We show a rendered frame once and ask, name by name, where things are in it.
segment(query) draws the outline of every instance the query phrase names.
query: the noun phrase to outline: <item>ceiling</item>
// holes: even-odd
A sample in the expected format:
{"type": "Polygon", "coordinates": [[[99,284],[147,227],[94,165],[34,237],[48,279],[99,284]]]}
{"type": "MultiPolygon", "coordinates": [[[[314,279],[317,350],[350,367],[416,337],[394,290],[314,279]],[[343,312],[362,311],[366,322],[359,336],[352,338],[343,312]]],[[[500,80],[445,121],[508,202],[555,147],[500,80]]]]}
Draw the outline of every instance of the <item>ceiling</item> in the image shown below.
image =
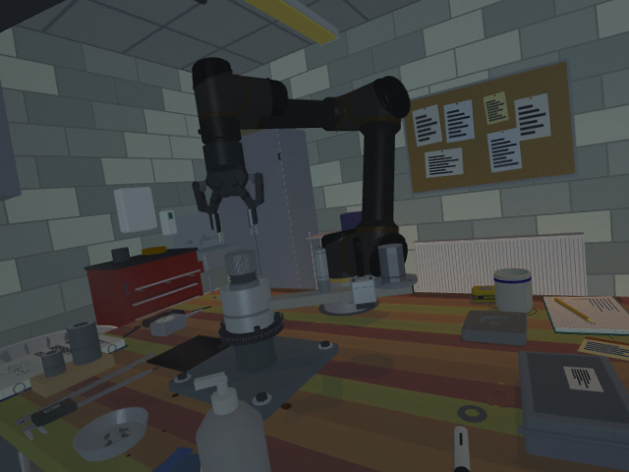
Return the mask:
{"type": "MultiPolygon", "coordinates": [[[[343,32],[417,0],[299,1],[343,32]]],[[[18,26],[189,72],[211,56],[243,74],[315,44],[244,0],[65,0],[18,26]]]]}

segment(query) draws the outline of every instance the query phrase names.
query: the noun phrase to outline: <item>table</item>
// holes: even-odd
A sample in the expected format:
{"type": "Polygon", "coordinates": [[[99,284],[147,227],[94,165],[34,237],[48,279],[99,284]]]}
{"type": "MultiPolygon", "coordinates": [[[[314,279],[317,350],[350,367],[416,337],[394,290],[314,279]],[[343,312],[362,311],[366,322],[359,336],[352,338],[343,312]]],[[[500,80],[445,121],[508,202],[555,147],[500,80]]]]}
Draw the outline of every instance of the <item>table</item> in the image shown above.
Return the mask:
{"type": "MultiPolygon", "coordinates": [[[[190,317],[186,328],[168,337],[153,337],[147,328],[131,334],[126,338],[128,347],[114,354],[117,368],[198,334],[217,337],[222,317],[220,299],[214,297],[218,292],[178,306],[192,311],[214,305],[190,317]]],[[[622,300],[625,309],[627,302],[622,300]]],[[[524,347],[462,341],[461,324],[469,310],[495,310],[494,305],[472,302],[469,295],[386,297],[377,309],[349,317],[322,315],[317,307],[284,311],[285,327],[279,335],[327,339],[338,343],[339,353],[264,422],[272,471],[451,471],[453,432],[459,424],[469,431],[472,470],[609,471],[529,455],[524,437],[517,434],[517,426],[522,425],[518,351],[575,354],[584,337],[554,333],[542,297],[536,297],[534,308],[524,347]],[[457,411],[463,405],[483,408],[486,420],[461,420],[457,411]]],[[[109,334],[122,336],[133,325],[109,334]]],[[[623,336],[613,338],[623,341],[623,336]]],[[[628,388],[629,363],[610,361],[628,388]]],[[[154,366],[142,364],[115,381],[150,367],[154,366]]],[[[159,368],[47,425],[46,436],[34,431],[34,442],[14,421],[54,397],[44,399],[28,390],[0,402],[0,434],[46,472],[152,470],[178,447],[198,453],[195,434],[209,406],[172,393],[167,383],[177,374],[159,368]],[[114,459],[84,462],[72,448],[74,434],[93,419],[127,406],[148,411],[144,438],[114,459]]]]}

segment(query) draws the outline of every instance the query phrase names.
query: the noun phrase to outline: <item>pump bottle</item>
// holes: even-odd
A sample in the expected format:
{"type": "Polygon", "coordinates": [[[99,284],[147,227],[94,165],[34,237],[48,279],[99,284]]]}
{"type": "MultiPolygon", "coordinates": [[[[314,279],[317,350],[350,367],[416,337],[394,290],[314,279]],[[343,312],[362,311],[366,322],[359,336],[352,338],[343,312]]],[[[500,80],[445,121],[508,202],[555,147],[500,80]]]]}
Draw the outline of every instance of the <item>pump bottle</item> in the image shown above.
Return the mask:
{"type": "Polygon", "coordinates": [[[262,415],[238,399],[224,372],[195,379],[195,390],[216,386],[212,409],[197,430],[202,472],[271,472],[262,415]]]}

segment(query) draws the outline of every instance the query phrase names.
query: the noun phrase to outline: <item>radiator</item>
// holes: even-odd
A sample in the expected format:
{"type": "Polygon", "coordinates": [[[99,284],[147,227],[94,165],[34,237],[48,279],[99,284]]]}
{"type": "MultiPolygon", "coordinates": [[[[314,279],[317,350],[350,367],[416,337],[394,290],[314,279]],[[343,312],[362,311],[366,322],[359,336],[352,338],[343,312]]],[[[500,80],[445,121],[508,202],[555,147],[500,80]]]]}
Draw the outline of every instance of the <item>radiator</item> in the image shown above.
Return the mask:
{"type": "Polygon", "coordinates": [[[419,292],[470,293],[500,268],[531,271],[534,295],[587,296],[583,233],[415,242],[419,292]]]}

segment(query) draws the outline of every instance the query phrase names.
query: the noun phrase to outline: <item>pencil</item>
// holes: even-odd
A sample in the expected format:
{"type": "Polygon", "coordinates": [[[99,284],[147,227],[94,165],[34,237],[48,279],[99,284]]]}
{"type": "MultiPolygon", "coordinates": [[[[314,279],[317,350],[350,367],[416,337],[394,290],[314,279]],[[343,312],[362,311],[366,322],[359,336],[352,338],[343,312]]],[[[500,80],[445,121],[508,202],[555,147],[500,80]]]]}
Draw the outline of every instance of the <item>pencil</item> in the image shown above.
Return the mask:
{"type": "Polygon", "coordinates": [[[570,305],[568,305],[567,303],[562,302],[561,300],[559,300],[558,298],[554,299],[555,302],[557,302],[559,305],[561,305],[563,308],[567,308],[568,310],[570,310],[572,313],[574,313],[575,315],[583,318],[586,322],[591,323],[593,325],[595,325],[595,323],[587,316],[585,316],[583,313],[581,313],[580,311],[572,308],[570,305]]]}

